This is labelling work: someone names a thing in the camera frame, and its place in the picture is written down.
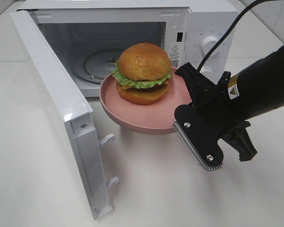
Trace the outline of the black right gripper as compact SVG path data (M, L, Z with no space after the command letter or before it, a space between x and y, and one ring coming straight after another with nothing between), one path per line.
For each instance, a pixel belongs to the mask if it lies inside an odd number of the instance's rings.
M214 142L223 139L239 153L241 162L250 161L257 154L246 130L250 123L236 117L230 110L228 84L231 73L225 71L218 84L212 83L189 62L175 74L193 81L192 105L206 125L206 135Z

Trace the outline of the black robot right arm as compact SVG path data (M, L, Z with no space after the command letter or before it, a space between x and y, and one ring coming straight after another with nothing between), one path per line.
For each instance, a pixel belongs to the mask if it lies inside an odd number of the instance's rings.
M199 157L209 165L222 162L224 140L240 161L256 154L247 128L249 119L284 106L284 45L235 76L225 72L217 85L190 67L193 103L188 134Z

